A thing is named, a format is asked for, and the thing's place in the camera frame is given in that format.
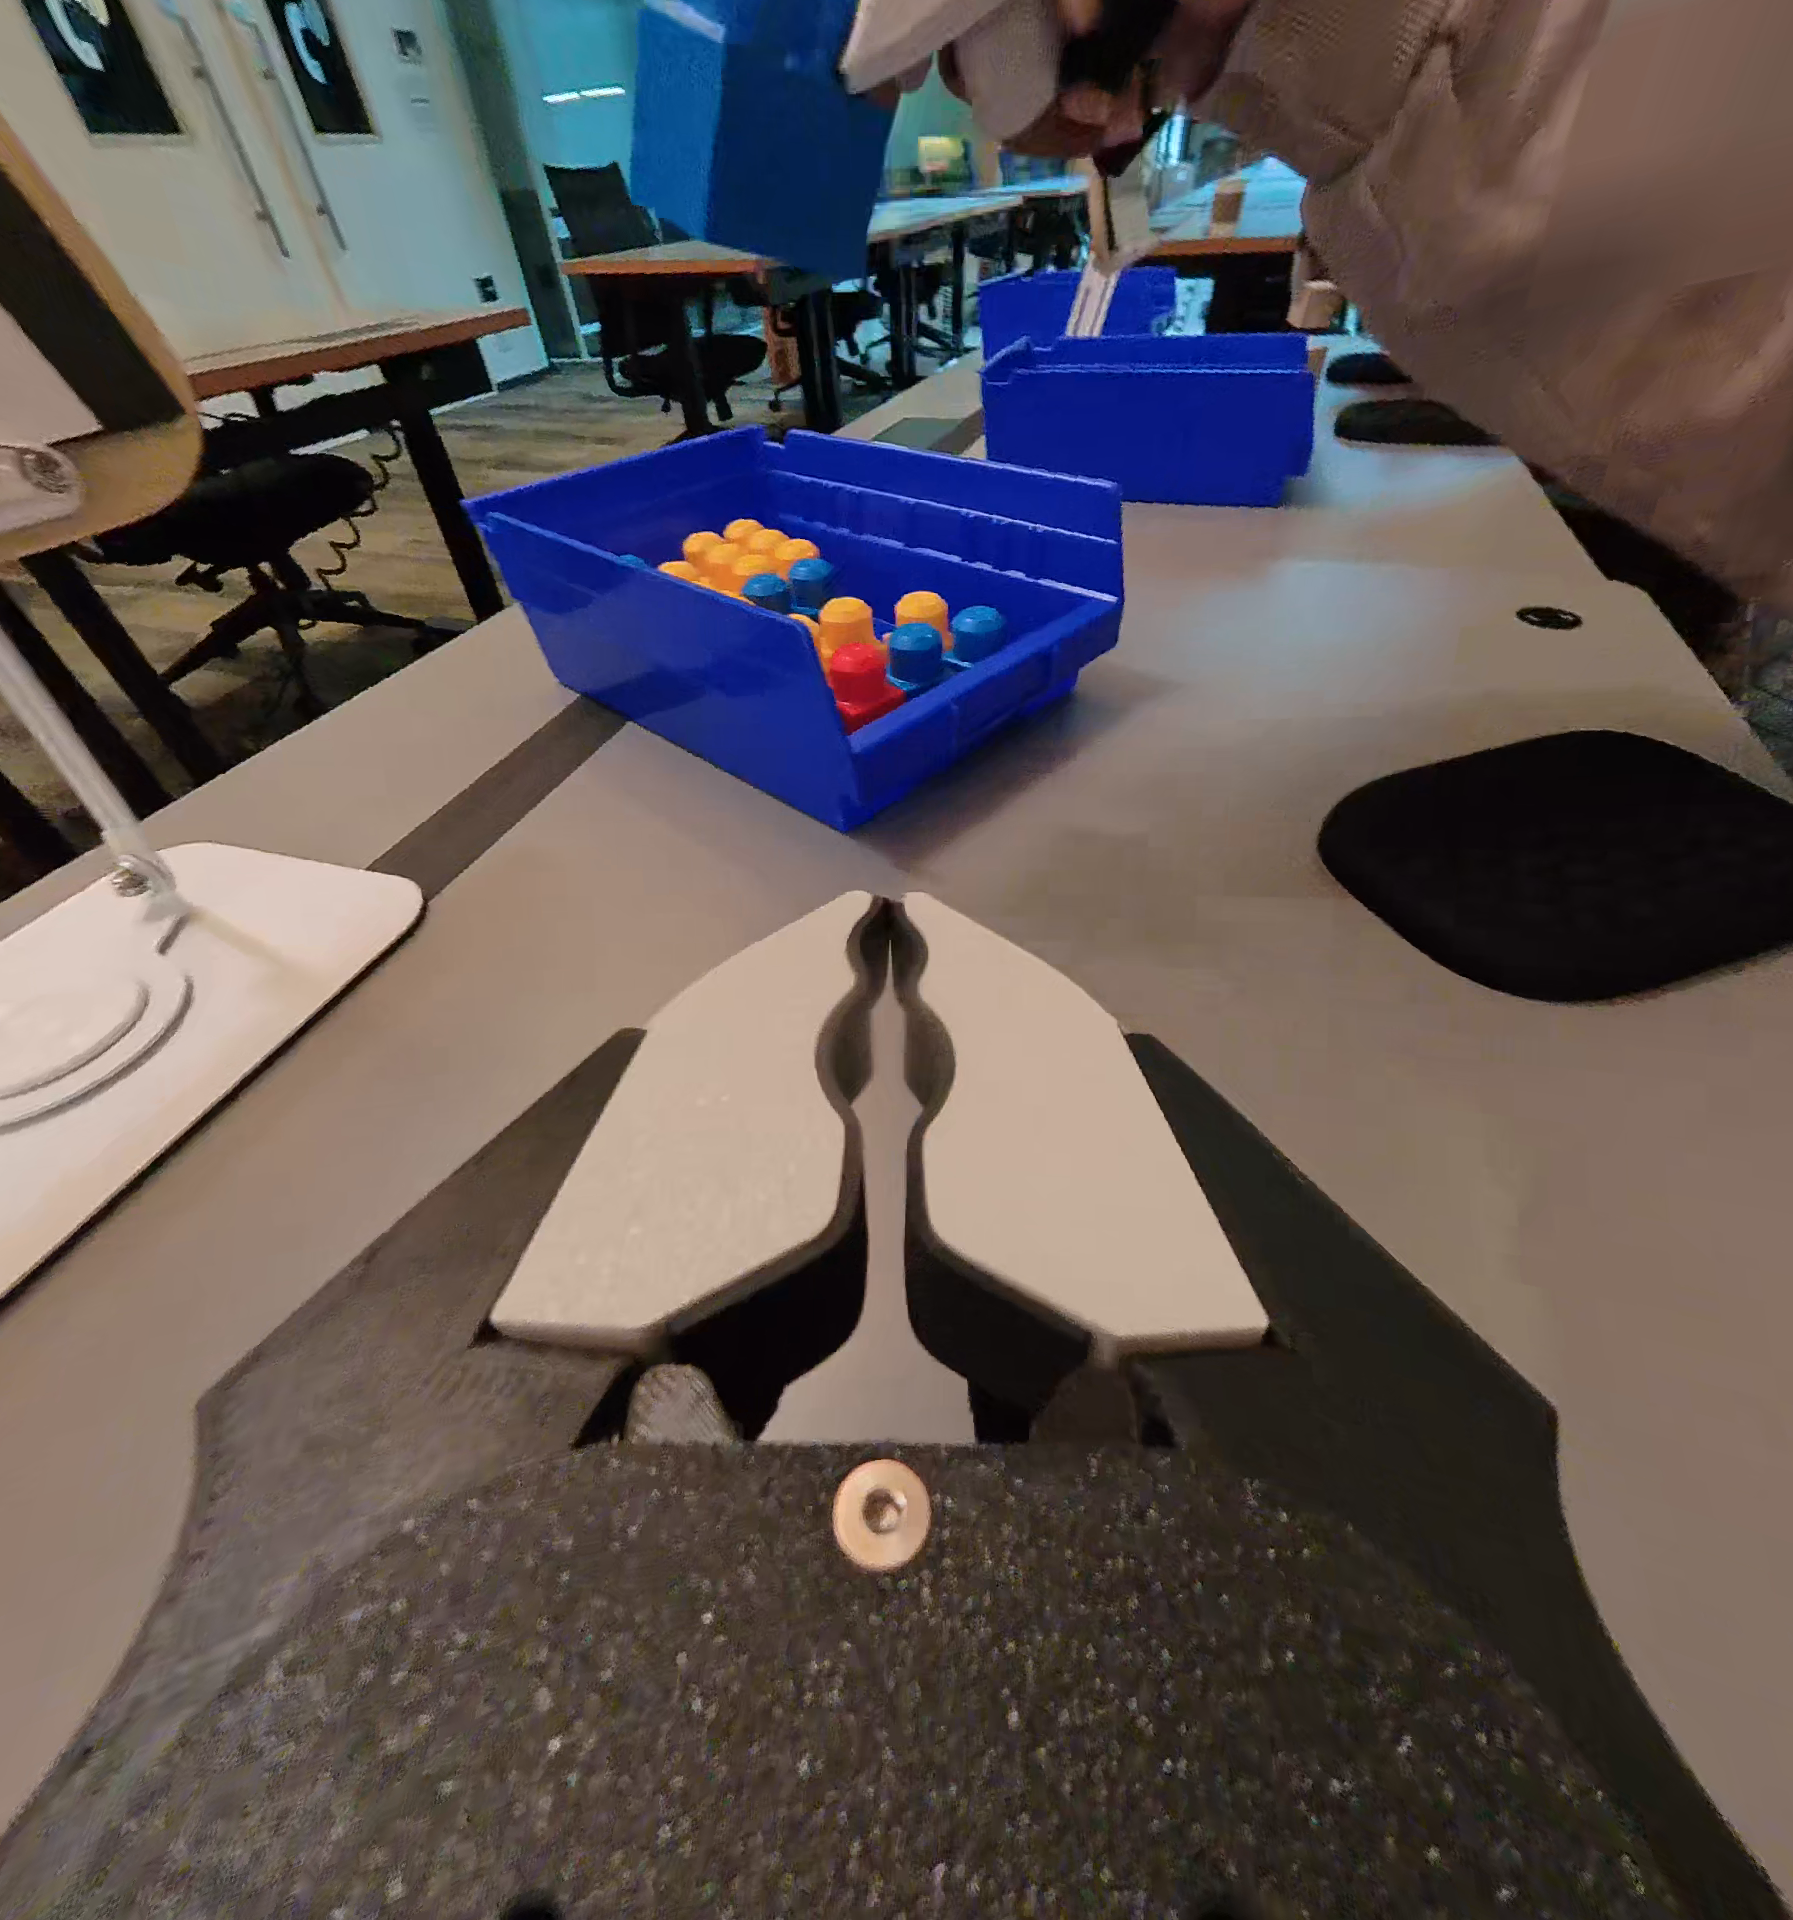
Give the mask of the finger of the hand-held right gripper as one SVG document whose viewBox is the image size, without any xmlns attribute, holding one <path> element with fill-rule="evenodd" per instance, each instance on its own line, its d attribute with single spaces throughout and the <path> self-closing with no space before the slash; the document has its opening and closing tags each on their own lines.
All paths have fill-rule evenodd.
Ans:
<svg viewBox="0 0 1793 1920">
<path fill-rule="evenodd" d="M 1066 46 L 1066 34 L 964 34 L 940 47 L 938 74 L 999 146 L 1068 146 Z"/>
<path fill-rule="evenodd" d="M 964 34 L 1061 34 L 1052 3 L 861 3 L 842 42 L 839 79 L 859 93 L 896 84 Z"/>
</svg>

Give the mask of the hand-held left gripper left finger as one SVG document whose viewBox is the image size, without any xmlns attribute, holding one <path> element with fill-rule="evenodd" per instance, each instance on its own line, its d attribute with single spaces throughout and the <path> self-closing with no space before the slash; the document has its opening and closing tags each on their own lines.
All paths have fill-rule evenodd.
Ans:
<svg viewBox="0 0 1793 1920">
<path fill-rule="evenodd" d="M 489 1314 L 534 1347 L 698 1370 L 740 1434 L 836 1357 L 867 1293 L 857 1097 L 887 901 L 851 891 L 637 1038 Z"/>
</svg>

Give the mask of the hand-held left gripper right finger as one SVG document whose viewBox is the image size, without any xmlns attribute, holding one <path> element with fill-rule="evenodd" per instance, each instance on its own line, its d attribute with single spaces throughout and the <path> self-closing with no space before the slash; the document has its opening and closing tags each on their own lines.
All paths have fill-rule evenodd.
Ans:
<svg viewBox="0 0 1793 1920">
<path fill-rule="evenodd" d="M 891 907 L 916 1102 L 910 1331 L 974 1437 L 1028 1438 L 1077 1378 L 1254 1354 L 1270 1315 L 1145 1076 L 1072 976 L 922 893 Z"/>
</svg>

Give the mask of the blue plastic storage bin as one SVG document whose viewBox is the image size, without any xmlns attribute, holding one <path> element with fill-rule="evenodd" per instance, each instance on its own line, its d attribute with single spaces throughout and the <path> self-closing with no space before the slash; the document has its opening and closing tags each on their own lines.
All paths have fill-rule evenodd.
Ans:
<svg viewBox="0 0 1793 1920">
<path fill-rule="evenodd" d="M 1088 274 L 1079 269 L 1045 269 L 983 281 L 977 290 L 977 306 L 986 361 L 1021 340 L 1048 347 L 1062 339 L 1084 278 Z M 1106 340 L 1161 334 L 1172 324 L 1174 312 L 1174 269 L 1130 266 L 1116 284 L 1099 334 Z"/>
<path fill-rule="evenodd" d="M 689 239 L 861 281 L 894 112 L 837 74 L 857 11 L 641 5 L 633 200 Z"/>
<path fill-rule="evenodd" d="M 731 429 L 466 512 L 563 688 L 837 832 L 1068 699 L 1120 642 L 1124 496 L 1093 477 Z M 1005 642 L 849 731 L 788 616 L 663 573 L 731 517 L 814 540 L 881 631 L 904 590 L 932 588 L 999 611 Z"/>
<path fill-rule="evenodd" d="M 1145 506 L 1277 509 L 1315 446 L 1297 332 L 1019 340 L 986 360 L 982 393 L 990 459 Z"/>
</svg>

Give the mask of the pile of colourful building blocks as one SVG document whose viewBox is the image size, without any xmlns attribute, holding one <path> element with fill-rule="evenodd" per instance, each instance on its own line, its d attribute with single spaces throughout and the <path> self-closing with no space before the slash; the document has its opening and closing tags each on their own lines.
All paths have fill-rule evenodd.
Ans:
<svg viewBox="0 0 1793 1920">
<path fill-rule="evenodd" d="M 904 590 L 881 614 L 853 592 L 857 577 L 813 538 L 755 517 L 692 533 L 658 572 L 789 618 L 813 647 L 847 734 L 894 717 L 1017 640 L 1001 608 L 956 606 L 932 588 Z"/>
</svg>

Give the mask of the person's right forearm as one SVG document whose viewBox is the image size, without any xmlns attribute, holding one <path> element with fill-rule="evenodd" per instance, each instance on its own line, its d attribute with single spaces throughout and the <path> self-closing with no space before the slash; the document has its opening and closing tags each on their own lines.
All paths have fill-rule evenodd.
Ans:
<svg viewBox="0 0 1793 1920">
<path fill-rule="evenodd" d="M 1793 5 L 1257 3 L 1196 114 L 1424 389 L 1793 616 Z"/>
</svg>

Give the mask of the person's right hand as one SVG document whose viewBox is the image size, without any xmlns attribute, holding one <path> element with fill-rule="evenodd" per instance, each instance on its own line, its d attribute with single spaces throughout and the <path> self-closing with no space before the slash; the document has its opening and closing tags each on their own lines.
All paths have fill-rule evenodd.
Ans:
<svg viewBox="0 0 1793 1920">
<path fill-rule="evenodd" d="M 1070 144 L 1001 147 L 1045 161 L 1077 161 L 1128 147 L 1157 112 L 1196 106 L 1218 84 L 1220 69 L 1220 58 L 1143 61 L 1119 85 L 1062 74 L 1062 112 L 1070 125 Z"/>
</svg>

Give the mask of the wooden office desk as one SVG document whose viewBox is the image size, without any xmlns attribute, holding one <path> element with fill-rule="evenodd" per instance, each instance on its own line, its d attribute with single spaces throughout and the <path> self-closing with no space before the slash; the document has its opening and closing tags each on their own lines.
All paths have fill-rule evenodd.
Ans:
<svg viewBox="0 0 1793 1920">
<path fill-rule="evenodd" d="M 867 232 L 867 284 L 883 306 L 889 385 L 906 391 L 925 361 L 964 353 L 983 277 L 1075 265 L 1083 223 L 1079 176 L 881 201 Z"/>
<path fill-rule="evenodd" d="M 620 283 L 629 297 L 663 303 L 667 347 L 684 383 L 678 404 L 687 422 L 687 438 L 718 433 L 698 363 L 697 336 L 687 313 L 689 295 L 745 281 L 755 284 L 765 307 L 788 307 L 792 313 L 806 430 L 836 435 L 842 429 L 833 312 L 836 281 L 830 274 L 788 266 L 755 250 L 702 239 L 679 239 L 563 259 L 560 270 L 572 281 Z"/>
<path fill-rule="evenodd" d="M 207 457 L 227 464 L 396 429 L 469 608 L 493 618 L 505 595 L 433 416 L 490 395 L 478 344 L 530 323 L 519 306 L 478 306 L 196 358 L 188 376 L 198 401 L 249 397 L 255 405 L 249 417 L 207 427 Z"/>
</svg>

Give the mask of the black office chair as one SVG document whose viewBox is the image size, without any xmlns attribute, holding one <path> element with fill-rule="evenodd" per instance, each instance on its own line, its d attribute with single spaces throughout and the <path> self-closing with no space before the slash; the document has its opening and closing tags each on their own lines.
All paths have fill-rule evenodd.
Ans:
<svg viewBox="0 0 1793 1920">
<path fill-rule="evenodd" d="M 629 197 L 621 167 L 549 165 L 551 196 L 575 259 L 616 258 L 661 241 L 657 220 Z M 718 295 L 730 273 L 645 270 L 575 277 L 599 327 L 610 391 L 678 409 L 687 436 L 733 419 L 731 389 L 765 368 L 759 334 L 718 332 Z"/>
<path fill-rule="evenodd" d="M 245 640 L 272 633 L 296 712 L 317 719 L 327 703 L 308 675 L 308 627 L 396 629 L 415 654 L 461 631 L 458 621 L 384 611 L 360 588 L 336 585 L 357 544 L 355 524 L 374 514 L 379 492 L 373 477 L 342 453 L 269 455 L 201 472 L 174 502 L 86 540 L 79 558 L 135 567 L 181 564 L 181 585 L 210 592 L 243 576 L 245 597 L 213 620 L 189 652 L 160 672 L 160 681 L 176 686 L 236 658 Z"/>
</svg>

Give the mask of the black door sign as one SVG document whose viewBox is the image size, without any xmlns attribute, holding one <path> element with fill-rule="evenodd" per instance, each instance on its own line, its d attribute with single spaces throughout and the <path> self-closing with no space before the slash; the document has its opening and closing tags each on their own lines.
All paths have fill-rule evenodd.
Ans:
<svg viewBox="0 0 1793 1920">
<path fill-rule="evenodd" d="M 264 3 L 308 128 L 340 139 L 377 137 L 332 3 Z"/>
<path fill-rule="evenodd" d="M 186 133 L 129 5 L 26 3 L 23 11 L 87 133 Z"/>
</svg>

